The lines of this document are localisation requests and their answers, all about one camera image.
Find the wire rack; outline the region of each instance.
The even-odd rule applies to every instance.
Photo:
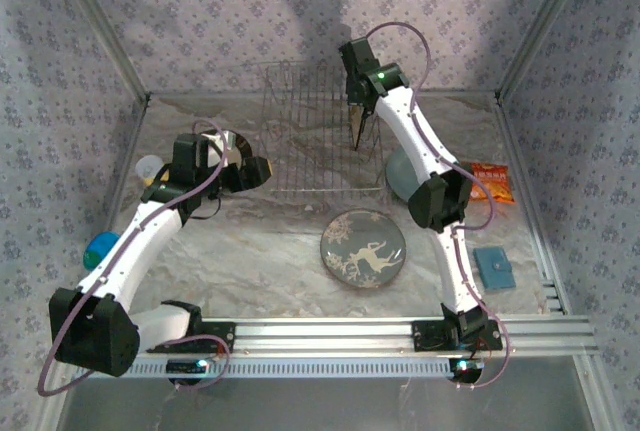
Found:
[[[366,121],[355,150],[344,83],[342,69],[327,65],[265,70],[262,141],[275,194],[345,197],[384,189],[380,122]]]

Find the plate with deer design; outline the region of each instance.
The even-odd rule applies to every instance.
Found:
[[[322,261],[340,281],[358,288],[377,288],[402,269],[407,244],[391,218],[356,209],[335,218],[322,233]]]

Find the patterned wallpaper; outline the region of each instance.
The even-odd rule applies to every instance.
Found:
[[[640,429],[640,0],[569,0],[507,108],[576,313]]]
[[[31,428],[47,303],[102,230],[133,97],[74,0],[0,0],[0,429]]]
[[[99,0],[151,91],[256,89],[247,63],[337,60],[337,47],[388,20],[424,30],[428,88],[495,89],[542,0]],[[413,36],[372,38],[410,79],[424,70]]]

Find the chip bag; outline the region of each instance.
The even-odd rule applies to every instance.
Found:
[[[515,203],[511,185],[509,184],[509,167],[503,164],[471,163],[473,174],[482,181],[496,201],[500,203]],[[487,195],[480,186],[473,183],[471,201],[485,201]]]

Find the floral wallpaper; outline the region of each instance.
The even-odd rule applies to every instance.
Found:
[[[542,0],[99,0],[151,91],[260,89],[242,65],[331,62],[340,44],[376,24],[410,21],[431,43],[427,88],[496,89]],[[410,79],[424,70],[419,41],[372,37],[383,61]]]
[[[0,429],[31,429],[48,300],[102,230],[133,97],[74,0],[0,0]]]
[[[569,0],[507,109],[570,294],[640,429],[640,0]]]

